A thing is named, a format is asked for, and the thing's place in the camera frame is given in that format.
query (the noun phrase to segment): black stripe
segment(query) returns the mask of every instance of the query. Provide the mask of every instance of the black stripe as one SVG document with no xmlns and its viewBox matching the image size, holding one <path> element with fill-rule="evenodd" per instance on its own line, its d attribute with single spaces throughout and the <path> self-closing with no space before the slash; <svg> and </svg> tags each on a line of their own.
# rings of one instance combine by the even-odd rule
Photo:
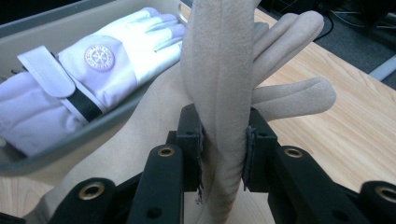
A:
<svg viewBox="0 0 396 224">
<path fill-rule="evenodd" d="M 67 100 L 82 114 L 82 116 L 91 122 L 100 115 L 102 115 L 102 110 L 82 91 L 76 88 L 75 92 L 67 97 Z"/>
</svg>

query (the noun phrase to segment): beige glove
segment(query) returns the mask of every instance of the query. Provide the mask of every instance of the beige glove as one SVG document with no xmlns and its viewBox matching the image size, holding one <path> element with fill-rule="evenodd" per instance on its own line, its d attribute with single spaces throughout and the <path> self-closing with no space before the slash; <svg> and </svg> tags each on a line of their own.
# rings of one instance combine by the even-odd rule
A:
<svg viewBox="0 0 396 224">
<path fill-rule="evenodd" d="M 267 121 L 319 113 L 335 93 L 323 78 L 254 89 L 320 32 L 316 12 L 285 15 L 274 27 L 254 25 L 257 0 L 194 1 L 181 62 L 160 75 L 125 126 L 79 163 L 26 218 L 45 223 L 68 191 L 95 177 L 116 185 L 140 173 L 149 151 L 177 129 L 180 110 L 194 103 L 206 132 L 204 202 L 185 194 L 185 223 L 223 223 L 233 206 L 245 158 L 249 109 Z"/>
</svg>

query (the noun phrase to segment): glove cuff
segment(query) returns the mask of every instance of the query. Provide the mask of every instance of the glove cuff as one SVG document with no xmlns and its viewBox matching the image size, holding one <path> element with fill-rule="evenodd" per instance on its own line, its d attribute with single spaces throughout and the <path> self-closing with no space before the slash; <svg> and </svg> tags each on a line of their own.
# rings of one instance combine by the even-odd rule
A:
<svg viewBox="0 0 396 224">
<path fill-rule="evenodd" d="M 107 112 L 95 96 L 64 71 L 44 46 L 25 52 L 18 59 L 43 91 L 58 98 L 83 124 L 88 124 Z"/>
</svg>

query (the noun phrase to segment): plastic tray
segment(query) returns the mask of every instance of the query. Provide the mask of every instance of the plastic tray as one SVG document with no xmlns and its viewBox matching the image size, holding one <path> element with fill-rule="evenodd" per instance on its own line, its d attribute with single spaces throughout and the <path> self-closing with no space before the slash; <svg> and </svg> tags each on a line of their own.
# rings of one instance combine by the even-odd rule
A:
<svg viewBox="0 0 396 224">
<path fill-rule="evenodd" d="M 118 0 L 8 35 L 0 39 L 0 74 L 11 76 L 11 70 L 21 68 L 17 59 L 17 55 L 21 53 L 40 45 L 45 45 L 57 53 L 85 35 L 143 7 L 155 7 L 161 13 L 172 13 L 184 22 L 180 14 L 180 4 L 179 0 Z M 99 120 L 32 158 L 24 158 L 9 148 L 0 150 L 0 175 L 27 175 L 39 181 L 56 184 L 77 162 L 95 151 L 120 129 L 131 117 L 149 84 L 132 93 L 121 105 Z"/>
</svg>

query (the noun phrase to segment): brass insert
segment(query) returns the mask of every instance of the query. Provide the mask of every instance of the brass insert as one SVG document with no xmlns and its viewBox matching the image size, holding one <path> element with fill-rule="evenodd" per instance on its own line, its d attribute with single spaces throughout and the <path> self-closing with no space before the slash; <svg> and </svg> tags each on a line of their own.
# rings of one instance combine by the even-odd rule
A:
<svg viewBox="0 0 396 224">
<path fill-rule="evenodd" d="M 286 148 L 285 154 L 293 158 L 301 158 L 303 156 L 303 153 L 295 148 Z"/>
<path fill-rule="evenodd" d="M 105 191 L 105 185 L 101 182 L 93 182 L 79 191 L 78 197 L 82 200 L 92 200 L 99 197 Z"/>
<path fill-rule="evenodd" d="M 158 150 L 158 155 L 161 157 L 170 157 L 175 154 L 175 151 L 170 147 L 163 147 Z"/>
<path fill-rule="evenodd" d="M 396 203 L 396 190 L 387 187 L 378 186 L 375 188 L 375 192 L 383 199 L 391 203 Z"/>
</svg>

